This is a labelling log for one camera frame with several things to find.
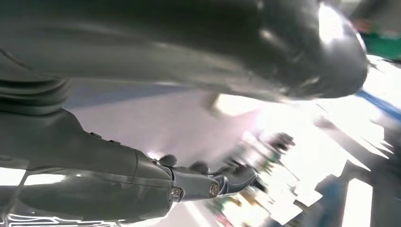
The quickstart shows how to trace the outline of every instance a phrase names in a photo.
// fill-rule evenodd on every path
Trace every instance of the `blue stripe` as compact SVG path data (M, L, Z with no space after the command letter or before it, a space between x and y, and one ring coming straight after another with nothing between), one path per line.
M367 93L366 91L360 91L355 96L361 97L366 101L370 102L371 104L375 105L377 108L388 114L390 117L398 120L401 122L401 112L395 106L391 105L390 103L376 98L373 95Z

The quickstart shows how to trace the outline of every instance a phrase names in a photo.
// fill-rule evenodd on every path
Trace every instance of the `bright light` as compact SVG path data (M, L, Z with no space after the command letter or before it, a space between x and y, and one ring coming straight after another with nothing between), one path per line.
M342 20L339 14L324 3L319 8L319 36L324 43L343 37Z
M370 227L373 187L358 179L348 184L342 227Z
M12 169L0 167L0 185L17 186L24 177L24 169Z
M254 111L264 104L263 101L243 96L221 94L217 97L214 108L228 116L239 116Z
M37 174L29 175L24 185L58 183L65 178L65 175L58 174Z

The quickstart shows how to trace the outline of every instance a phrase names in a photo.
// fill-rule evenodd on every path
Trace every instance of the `green object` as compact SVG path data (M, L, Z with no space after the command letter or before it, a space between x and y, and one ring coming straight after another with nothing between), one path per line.
M384 35L378 32L361 34L368 54L390 60L401 59L401 35Z

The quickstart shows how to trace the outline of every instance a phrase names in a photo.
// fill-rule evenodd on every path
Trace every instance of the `screw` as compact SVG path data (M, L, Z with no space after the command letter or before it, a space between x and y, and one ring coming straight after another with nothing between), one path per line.
M178 189L178 188L173 188L173 190L171 191L171 194L172 194L174 197L178 197L178 196L180 196L180 194L181 194L181 190Z
M210 190L209 190L209 195L211 196L211 198L214 198L218 195L218 191L220 191L219 186L217 183L213 183L210 186Z

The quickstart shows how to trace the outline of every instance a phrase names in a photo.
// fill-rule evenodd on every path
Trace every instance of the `blurred background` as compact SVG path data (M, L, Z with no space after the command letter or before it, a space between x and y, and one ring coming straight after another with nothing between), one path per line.
M356 95L274 104L181 87L76 82L65 108L86 131L152 158L172 154L179 166L204 161L217 170L235 159L259 170L259 187L178 204L168 217L133 226L368 227L401 222L396 215L401 201L401 1L335 3L370 54L368 79ZM271 149L268 141L277 133L286 133L295 145ZM380 216L385 206L395 215Z

